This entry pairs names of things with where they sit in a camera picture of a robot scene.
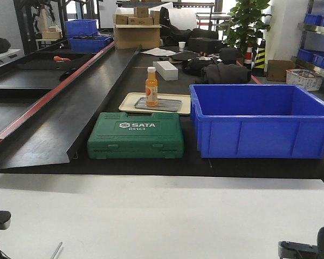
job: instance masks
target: orange juice bottle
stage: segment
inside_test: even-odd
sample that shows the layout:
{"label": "orange juice bottle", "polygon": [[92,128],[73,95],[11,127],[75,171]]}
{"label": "orange juice bottle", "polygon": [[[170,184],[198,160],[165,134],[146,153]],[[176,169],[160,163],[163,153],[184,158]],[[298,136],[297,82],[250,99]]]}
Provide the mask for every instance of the orange juice bottle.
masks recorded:
{"label": "orange juice bottle", "polygon": [[146,93],[146,105],[147,106],[157,106],[158,99],[158,81],[156,79],[156,68],[154,66],[149,66],[147,68],[147,79],[145,82],[145,93]]}

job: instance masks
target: white paper cup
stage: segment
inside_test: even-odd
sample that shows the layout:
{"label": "white paper cup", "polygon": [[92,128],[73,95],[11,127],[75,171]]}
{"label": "white paper cup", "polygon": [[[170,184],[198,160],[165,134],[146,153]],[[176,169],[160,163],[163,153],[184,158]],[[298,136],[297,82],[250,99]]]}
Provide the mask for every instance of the white paper cup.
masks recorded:
{"label": "white paper cup", "polygon": [[178,48],[180,51],[184,50],[185,42],[178,42]]}

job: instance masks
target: sata logo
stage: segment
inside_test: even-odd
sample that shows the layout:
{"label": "sata logo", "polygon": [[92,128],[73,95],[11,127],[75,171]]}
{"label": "sata logo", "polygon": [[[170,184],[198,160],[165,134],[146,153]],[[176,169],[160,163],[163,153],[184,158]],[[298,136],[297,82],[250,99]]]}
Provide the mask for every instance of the sata logo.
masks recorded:
{"label": "sata logo", "polygon": [[128,128],[128,127],[130,127],[130,124],[127,123],[127,122],[123,122],[123,123],[120,123],[120,124],[119,124],[119,127],[120,127],[120,128]]}
{"label": "sata logo", "polygon": [[156,127],[154,123],[132,123],[132,127]]}

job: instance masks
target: potted plant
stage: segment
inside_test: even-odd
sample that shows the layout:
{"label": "potted plant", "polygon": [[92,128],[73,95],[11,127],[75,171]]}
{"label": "potted plant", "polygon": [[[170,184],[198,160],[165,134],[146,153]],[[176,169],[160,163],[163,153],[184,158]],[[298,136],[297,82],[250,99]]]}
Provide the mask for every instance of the potted plant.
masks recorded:
{"label": "potted plant", "polygon": [[236,47],[242,54],[247,51],[249,43],[253,45],[253,53],[256,53],[258,47],[258,39],[263,38],[263,30],[269,30],[270,26],[262,21],[265,16],[271,16],[263,13],[268,8],[270,0],[236,0],[237,4],[230,9],[228,15],[232,18],[219,27],[223,30],[223,34],[227,36],[226,42]]}

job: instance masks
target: white basket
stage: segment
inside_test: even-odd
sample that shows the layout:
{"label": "white basket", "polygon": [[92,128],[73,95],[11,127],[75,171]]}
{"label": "white basket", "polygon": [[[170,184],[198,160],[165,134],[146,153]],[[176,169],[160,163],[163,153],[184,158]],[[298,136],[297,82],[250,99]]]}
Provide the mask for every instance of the white basket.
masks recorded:
{"label": "white basket", "polygon": [[305,69],[286,70],[286,83],[299,85],[307,91],[318,91],[323,78]]}

